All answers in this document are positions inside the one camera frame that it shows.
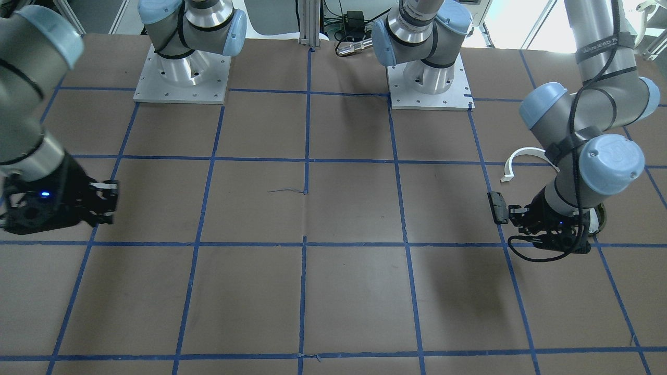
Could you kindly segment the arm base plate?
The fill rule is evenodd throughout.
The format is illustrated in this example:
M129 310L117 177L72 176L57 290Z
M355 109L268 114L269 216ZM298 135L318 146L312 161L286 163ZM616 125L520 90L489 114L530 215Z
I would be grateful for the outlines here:
M223 105L230 56L195 51L183 59L160 57L151 46L140 74L134 102Z
M467 111L476 105L461 55L453 66L413 61L386 68L391 107L398 110Z

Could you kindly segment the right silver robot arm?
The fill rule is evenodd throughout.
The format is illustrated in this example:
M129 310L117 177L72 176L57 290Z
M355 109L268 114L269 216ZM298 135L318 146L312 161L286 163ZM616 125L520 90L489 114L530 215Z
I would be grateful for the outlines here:
M229 60L245 42L248 19L231 1L140 1L152 41L136 102L222 104ZM112 224L117 180L96 181L33 116L72 70L81 35L54 10L27 5L2 19L2 229L17 235Z

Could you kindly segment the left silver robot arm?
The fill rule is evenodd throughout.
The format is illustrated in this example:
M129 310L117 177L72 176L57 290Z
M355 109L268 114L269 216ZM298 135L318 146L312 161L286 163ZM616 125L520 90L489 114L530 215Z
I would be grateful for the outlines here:
M524 123L544 148L557 176L526 206L508 206L489 192L496 224L511 223L508 238L569 254L590 251L592 213L644 170L644 154L631 140L609 130L631 125L658 107L660 92L639 76L634 36L623 24L619 1L567 1L582 87L576 93L549 82L520 105ZM455 62L472 16L455 1L400 1L374 21L377 60L389 70L403 66L403 87L441 99L455 81Z

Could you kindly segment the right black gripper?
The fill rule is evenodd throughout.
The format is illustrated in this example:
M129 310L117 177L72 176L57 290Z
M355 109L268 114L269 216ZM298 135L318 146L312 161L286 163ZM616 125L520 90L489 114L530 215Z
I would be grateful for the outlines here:
M88 208L91 190L101 201ZM3 181L6 211L2 229L16 235L47 232L76 226L114 224L119 181L94 181L69 154L60 165L40 180L27 181L10 173Z

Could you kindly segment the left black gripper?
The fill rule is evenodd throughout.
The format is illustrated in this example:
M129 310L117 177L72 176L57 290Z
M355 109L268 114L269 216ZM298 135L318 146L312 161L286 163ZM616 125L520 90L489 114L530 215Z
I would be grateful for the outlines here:
M517 230L522 239L532 242L536 248L566 252L571 247L572 254L588 254L591 245L587 236L590 229L590 214L585 212L582 218L584 234L577 240L579 216L560 215L546 201L541 190L527 206L509 205L508 219L512 224L520 224Z

